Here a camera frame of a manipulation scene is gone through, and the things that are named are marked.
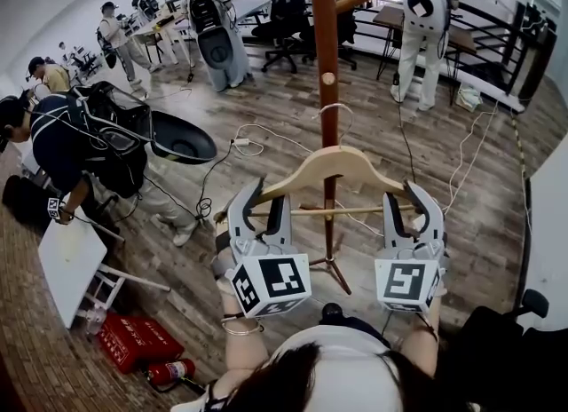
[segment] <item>white shirt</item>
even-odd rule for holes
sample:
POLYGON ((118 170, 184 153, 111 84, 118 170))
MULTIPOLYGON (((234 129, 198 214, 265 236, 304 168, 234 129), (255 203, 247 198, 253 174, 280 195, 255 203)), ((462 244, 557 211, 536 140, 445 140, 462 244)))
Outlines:
MULTIPOLYGON (((272 360, 309 343, 319 345, 320 356, 305 412, 402 412, 398 387, 386 363, 394 373, 397 370, 391 361, 378 357, 387 351, 378 339, 347 327, 319 325, 293 335, 276 350, 272 360)), ((202 412, 205 400, 201 397, 179 404, 171 412, 202 412)))
POLYGON ((100 33, 116 49, 128 42, 118 20, 116 18, 103 18, 99 25, 100 33))

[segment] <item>red box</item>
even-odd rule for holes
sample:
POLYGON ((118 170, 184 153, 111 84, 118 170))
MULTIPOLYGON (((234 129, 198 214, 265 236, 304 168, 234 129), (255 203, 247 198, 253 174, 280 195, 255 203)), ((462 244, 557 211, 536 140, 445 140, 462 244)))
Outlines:
POLYGON ((123 374, 150 361, 175 361, 184 347, 154 319, 108 313, 99 341, 123 374))

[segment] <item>white pants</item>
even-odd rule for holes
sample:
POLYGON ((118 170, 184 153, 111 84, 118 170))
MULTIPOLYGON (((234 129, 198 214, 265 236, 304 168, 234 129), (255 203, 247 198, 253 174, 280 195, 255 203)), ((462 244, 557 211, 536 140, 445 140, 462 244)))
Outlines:
POLYGON ((151 64, 148 59, 140 53, 140 50, 132 42, 133 39, 129 39, 126 44, 117 47, 116 50, 121 54, 122 60, 124 61, 124 67, 126 68, 126 76, 129 81, 136 79, 136 73, 134 71, 134 63, 140 65, 144 69, 149 69, 151 64))
MULTIPOLYGON (((156 176, 148 166, 144 170, 144 175, 149 177, 154 183, 158 183, 156 176)), ((140 193, 138 206, 150 215, 160 215, 175 227, 189 226, 195 221, 195 218, 188 211, 177 206, 161 189, 154 186, 148 179, 144 178, 144 183, 138 192, 140 193)))
POLYGON ((400 62, 398 63, 400 84, 398 88, 396 85, 393 85, 390 90, 395 99, 402 101, 406 97, 414 75, 418 53, 420 52, 422 43, 425 41, 426 52, 424 53, 424 58, 426 64, 424 67, 424 79, 422 80, 420 107, 430 108, 434 106, 436 102, 436 86, 438 85, 440 64, 446 53, 448 37, 448 34, 444 35, 444 41, 442 43, 440 36, 425 36, 424 33, 414 32, 405 28, 402 34, 400 62))

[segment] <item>dark hair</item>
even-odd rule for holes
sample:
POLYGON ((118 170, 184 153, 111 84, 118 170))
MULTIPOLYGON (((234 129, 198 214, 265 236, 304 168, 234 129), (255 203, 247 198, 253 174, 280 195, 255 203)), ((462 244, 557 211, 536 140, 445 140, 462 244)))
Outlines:
POLYGON ((28 65, 28 72, 30 75, 34 75, 34 72, 36 71, 37 67, 40 67, 42 65, 45 65, 45 60, 42 59, 41 57, 34 57, 33 59, 31 59, 29 61, 29 65, 28 65))
POLYGON ((9 124, 14 128, 19 128, 23 124, 25 108, 28 107, 28 102, 23 101, 24 98, 22 94, 20 98, 8 96, 0 100, 0 134, 2 136, 9 138, 12 135, 4 129, 4 126, 9 124))
MULTIPOLYGON (((313 369, 320 357, 316 344, 286 351, 258 368, 230 395, 223 412, 260 412, 270 404, 273 412, 303 412, 312 396, 313 369)), ((465 400, 453 396, 435 378, 428 376, 401 353, 388 351, 378 357, 386 364, 398 387, 404 412, 470 412, 465 400), (391 361, 397 373, 394 373, 391 361)))
POLYGON ((320 357, 316 344, 285 351, 263 368, 258 368, 238 389, 223 412, 296 412, 305 409, 313 389, 313 367, 320 357))

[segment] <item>wooden pole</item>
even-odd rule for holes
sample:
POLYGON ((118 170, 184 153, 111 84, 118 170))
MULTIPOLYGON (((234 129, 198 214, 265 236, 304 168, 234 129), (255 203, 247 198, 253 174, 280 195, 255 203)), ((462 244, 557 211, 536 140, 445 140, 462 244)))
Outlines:
MULTIPOLYGON (((338 101, 337 89, 337 14, 335 0, 312 0, 319 70, 319 104, 325 107, 338 101)), ((337 107, 321 115, 323 147, 337 145, 337 107)), ((324 208, 335 207, 335 178, 324 181, 324 208)), ((326 220, 326 259, 333 258, 334 220, 326 220)))

